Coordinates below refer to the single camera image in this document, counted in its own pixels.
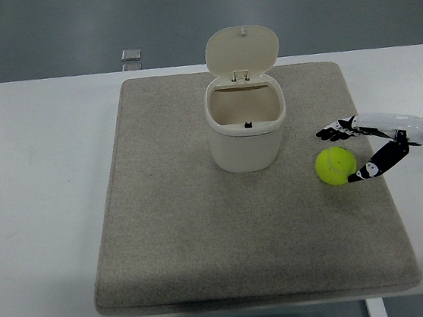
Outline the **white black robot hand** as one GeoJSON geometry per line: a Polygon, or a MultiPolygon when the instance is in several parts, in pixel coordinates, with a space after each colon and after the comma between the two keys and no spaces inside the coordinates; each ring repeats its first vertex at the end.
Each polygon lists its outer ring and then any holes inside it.
{"type": "Polygon", "coordinates": [[[409,154],[410,147],[423,145],[423,118],[399,114],[357,114],[338,119],[317,132],[321,140],[338,141],[359,135],[387,138],[361,169],[349,175],[349,182],[381,176],[409,154]]]}

